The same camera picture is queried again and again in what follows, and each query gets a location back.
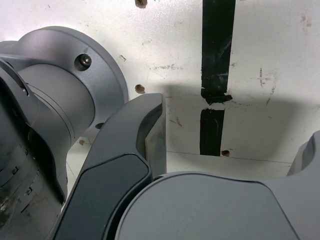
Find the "bolt head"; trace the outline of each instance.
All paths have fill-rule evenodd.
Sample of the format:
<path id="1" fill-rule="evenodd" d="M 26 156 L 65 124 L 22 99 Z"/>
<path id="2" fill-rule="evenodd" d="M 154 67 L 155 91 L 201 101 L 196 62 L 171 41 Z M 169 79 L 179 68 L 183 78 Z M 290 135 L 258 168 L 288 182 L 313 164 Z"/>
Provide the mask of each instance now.
<path id="1" fill-rule="evenodd" d="M 91 57 L 88 54 L 82 54 L 80 56 L 80 62 L 85 67 L 90 67 L 92 60 Z"/>

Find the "metal cylinder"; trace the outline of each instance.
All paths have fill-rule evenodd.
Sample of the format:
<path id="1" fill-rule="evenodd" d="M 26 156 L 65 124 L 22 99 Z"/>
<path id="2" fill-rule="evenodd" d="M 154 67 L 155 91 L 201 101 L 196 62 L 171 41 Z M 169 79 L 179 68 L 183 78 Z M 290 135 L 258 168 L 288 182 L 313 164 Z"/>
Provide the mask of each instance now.
<path id="1" fill-rule="evenodd" d="M 71 73 L 49 64 L 35 64 L 18 73 L 32 92 L 59 114 L 68 128 L 70 144 L 75 143 L 95 117 L 87 88 Z"/>

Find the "black tape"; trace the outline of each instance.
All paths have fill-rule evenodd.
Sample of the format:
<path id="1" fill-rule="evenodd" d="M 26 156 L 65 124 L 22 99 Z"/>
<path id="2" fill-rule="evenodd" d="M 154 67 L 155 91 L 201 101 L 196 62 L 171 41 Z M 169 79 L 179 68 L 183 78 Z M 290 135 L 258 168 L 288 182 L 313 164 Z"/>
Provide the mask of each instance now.
<path id="1" fill-rule="evenodd" d="M 227 92 L 236 0 L 203 0 L 202 89 L 208 104 L 230 101 Z"/>
<path id="2" fill-rule="evenodd" d="M 225 110 L 204 109 L 200 119 L 200 154 L 220 156 Z"/>
<path id="3" fill-rule="evenodd" d="M 236 0 L 203 0 L 201 96 L 211 105 L 226 95 Z M 220 156 L 224 110 L 205 109 L 200 119 L 200 154 Z"/>

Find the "dirt stain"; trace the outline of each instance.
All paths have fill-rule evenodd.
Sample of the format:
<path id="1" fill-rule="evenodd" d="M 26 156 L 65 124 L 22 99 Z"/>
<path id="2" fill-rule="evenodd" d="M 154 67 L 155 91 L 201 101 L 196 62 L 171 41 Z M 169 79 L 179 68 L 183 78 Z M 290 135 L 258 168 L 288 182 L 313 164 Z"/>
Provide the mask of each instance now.
<path id="1" fill-rule="evenodd" d="M 148 4 L 147 0 L 135 0 L 135 5 L 140 9 L 145 9 Z"/>
<path id="2" fill-rule="evenodd" d="M 182 127 L 182 124 L 180 123 L 180 120 L 179 120 L 178 117 L 176 117 L 176 123 L 177 123 L 180 127 Z"/>

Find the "gray plastic housing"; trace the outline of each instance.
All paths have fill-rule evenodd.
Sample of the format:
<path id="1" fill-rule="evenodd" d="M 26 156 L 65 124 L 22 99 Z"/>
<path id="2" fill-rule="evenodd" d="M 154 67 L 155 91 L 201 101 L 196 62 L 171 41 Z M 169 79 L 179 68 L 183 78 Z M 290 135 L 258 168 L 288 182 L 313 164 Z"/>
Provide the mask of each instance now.
<path id="1" fill-rule="evenodd" d="M 165 119 L 165 99 L 153 93 L 129 101 L 106 121 L 83 164 L 53 239 L 114 238 L 130 201 L 153 181 L 152 172 L 167 171 Z M 152 146 L 146 147 L 148 140 Z"/>

